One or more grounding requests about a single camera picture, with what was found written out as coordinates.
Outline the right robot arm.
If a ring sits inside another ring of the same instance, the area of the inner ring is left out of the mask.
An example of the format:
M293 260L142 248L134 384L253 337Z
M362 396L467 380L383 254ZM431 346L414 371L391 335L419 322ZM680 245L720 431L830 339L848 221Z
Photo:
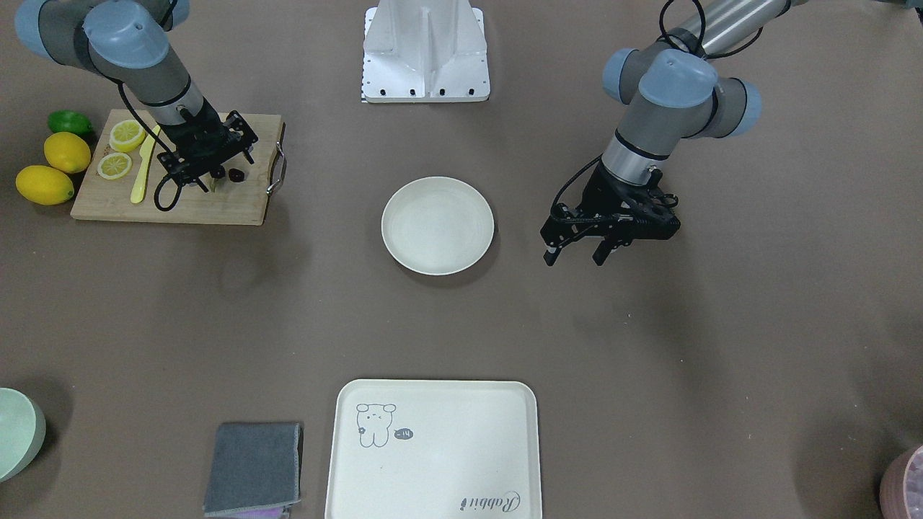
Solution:
M237 141L172 49L168 32L188 1L23 1L19 40L38 56L129 89L185 160L212 158Z

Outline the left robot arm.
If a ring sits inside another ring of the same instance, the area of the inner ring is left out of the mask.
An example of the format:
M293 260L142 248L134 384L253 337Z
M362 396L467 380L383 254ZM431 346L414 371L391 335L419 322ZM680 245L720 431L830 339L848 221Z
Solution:
M619 247L637 240L667 240L681 223L678 198L660 187L662 167L682 139L728 138L747 132L762 109L758 89L722 78L713 61L735 55L761 36L769 21L793 1L695 2L696 14L666 29L646 49L610 56L602 83L626 106L603 154L580 168L587 175L577 206L557 196L541 227L544 262L554 265L567 245L600 240L593 261L604 264Z

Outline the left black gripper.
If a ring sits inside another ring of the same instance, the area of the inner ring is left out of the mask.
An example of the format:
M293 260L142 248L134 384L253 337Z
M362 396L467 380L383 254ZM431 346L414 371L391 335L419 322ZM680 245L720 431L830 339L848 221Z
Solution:
M599 236L603 239L591 259L603 266L607 257L621 246L619 239L666 239L667 193L659 187L663 172L658 167L647 167L648 181L642 186L623 182L606 168L602 161L593 160L577 171L577 178L588 175L577 206L578 236ZM567 246L548 243L543 259L548 267L554 266Z

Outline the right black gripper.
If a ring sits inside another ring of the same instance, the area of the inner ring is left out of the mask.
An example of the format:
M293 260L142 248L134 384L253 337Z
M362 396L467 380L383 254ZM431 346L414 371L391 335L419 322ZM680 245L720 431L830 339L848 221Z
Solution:
M159 155L159 161L166 170L175 170L180 161L198 165L201 169L222 169L215 157L226 141L226 129L206 98L201 99L197 112L193 111L190 99L179 99L162 106L159 108L159 124L175 145L171 159L166 158L165 152Z

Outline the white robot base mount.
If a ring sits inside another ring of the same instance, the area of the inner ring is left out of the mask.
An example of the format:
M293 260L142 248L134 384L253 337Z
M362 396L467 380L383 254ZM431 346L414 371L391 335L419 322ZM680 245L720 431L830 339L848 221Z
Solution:
M470 2L380 1L363 16L363 36L363 102L489 99L484 13Z

